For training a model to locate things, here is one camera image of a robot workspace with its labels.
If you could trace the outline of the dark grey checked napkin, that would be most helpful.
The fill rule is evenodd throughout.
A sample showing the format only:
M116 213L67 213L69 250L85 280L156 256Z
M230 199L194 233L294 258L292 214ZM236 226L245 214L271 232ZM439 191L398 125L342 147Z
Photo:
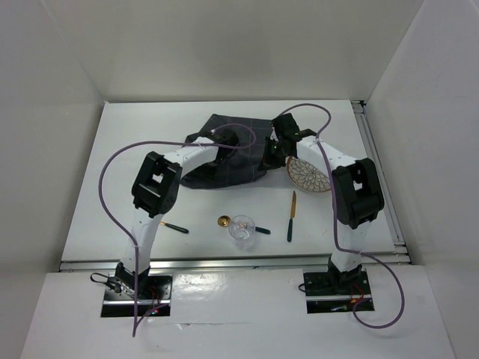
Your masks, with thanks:
M182 177L181 185L190 189L227 188L254 182L266 175L266 171L260 170L259 167L263 158L265 139L272 134L270 121L212 114L201 129L212 130L225 124L229 130L236 133L241 145L250 143L252 134L256 135L255 144L245 150L230 153L220 165L203 165L193 170Z

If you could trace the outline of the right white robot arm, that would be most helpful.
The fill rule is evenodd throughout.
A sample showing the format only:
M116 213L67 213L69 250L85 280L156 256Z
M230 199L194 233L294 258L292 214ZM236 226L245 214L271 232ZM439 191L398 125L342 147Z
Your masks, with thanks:
M385 205L376 166L369 158L356 159L342 153L311 129L301 130L291 114L276 117L271 126L261 169L284 167L292 156L329 178L335 249L324 283L335 293L345 292L360 276L367 232Z

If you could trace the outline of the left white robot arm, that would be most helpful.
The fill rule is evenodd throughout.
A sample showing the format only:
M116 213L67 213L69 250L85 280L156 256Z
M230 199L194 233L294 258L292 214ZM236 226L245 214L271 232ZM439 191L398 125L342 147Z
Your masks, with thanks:
M132 185L135 207L132 229L134 242L127 248L115 269L120 287L130 298L140 298L147 291L150 255L163 216L177 201L181 179L193 170L216 168L240 144L234 131L217 129L188 137L178 150L148 153Z

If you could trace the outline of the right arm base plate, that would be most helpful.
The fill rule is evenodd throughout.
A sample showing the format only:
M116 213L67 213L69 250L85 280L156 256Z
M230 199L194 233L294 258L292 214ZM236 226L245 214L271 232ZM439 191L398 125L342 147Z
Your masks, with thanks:
M308 314L375 311L367 272L359 266L339 273L332 265L325 272L303 274L298 290L305 295Z

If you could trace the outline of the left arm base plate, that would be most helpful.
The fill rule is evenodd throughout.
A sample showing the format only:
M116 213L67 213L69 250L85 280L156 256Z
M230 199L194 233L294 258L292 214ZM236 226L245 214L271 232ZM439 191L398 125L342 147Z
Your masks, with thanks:
M117 278L98 272L90 275L93 283L105 287L101 317L123 318L134 316L134 293ZM142 316L170 316L172 276L155 275L147 278L146 287L138 294L138 318Z

